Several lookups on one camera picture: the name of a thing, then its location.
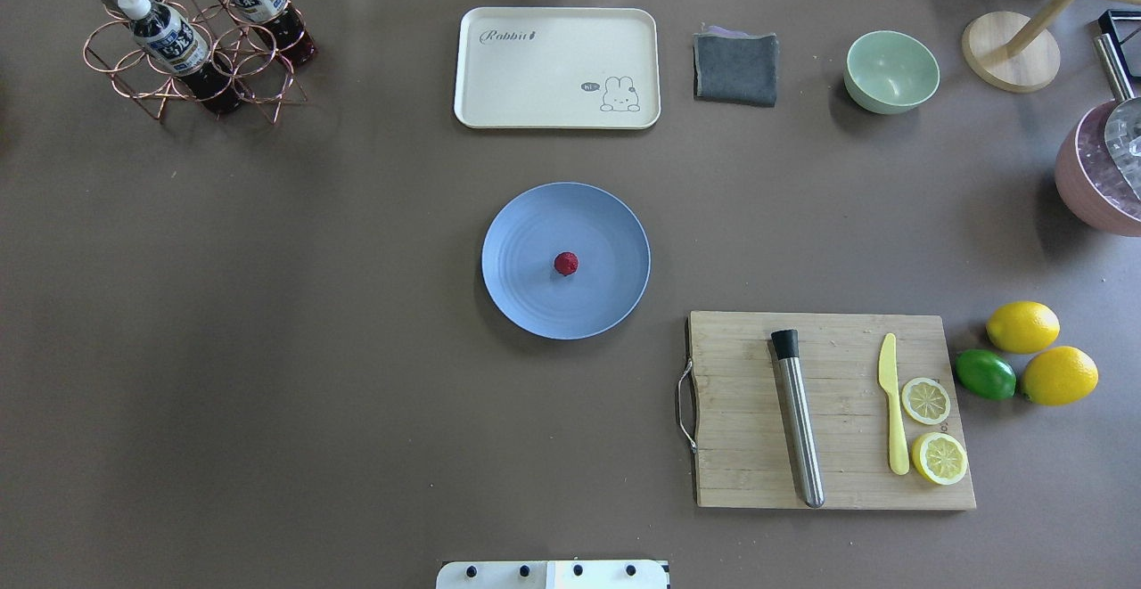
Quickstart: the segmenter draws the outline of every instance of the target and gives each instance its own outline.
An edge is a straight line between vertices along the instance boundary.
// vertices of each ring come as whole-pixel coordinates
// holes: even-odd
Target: pink pot
[[[1141,200],[1125,183],[1106,148],[1107,102],[1085,113],[1058,151],[1054,183],[1066,205],[1086,224],[1115,235],[1141,237]]]

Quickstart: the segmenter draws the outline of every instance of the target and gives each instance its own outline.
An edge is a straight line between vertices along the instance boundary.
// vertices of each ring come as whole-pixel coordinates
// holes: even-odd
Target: folded towel
[[[779,54],[776,34],[756,37],[710,25],[694,34],[697,97],[775,106]]]

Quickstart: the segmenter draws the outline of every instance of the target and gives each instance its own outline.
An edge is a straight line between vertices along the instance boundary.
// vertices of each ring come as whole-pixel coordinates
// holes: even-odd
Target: lemon slice
[[[899,394],[904,411],[923,425],[938,425],[950,414],[950,396],[942,385],[931,378],[915,378],[904,385]]]
[[[925,433],[912,443],[912,462],[936,484],[955,484],[966,475],[966,450],[945,433]]]

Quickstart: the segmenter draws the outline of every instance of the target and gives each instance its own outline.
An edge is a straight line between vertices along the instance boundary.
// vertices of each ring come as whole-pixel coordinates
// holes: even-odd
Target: green lime
[[[966,390],[988,400],[1006,400],[1014,395],[1014,369],[1005,360],[981,348],[958,354],[955,377]]]

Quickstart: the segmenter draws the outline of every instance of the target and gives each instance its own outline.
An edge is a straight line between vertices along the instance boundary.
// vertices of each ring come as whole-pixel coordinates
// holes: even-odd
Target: rabbit cartoon
[[[602,95],[602,112],[638,112],[638,91],[634,80],[629,76],[609,76],[606,79],[606,92]]]

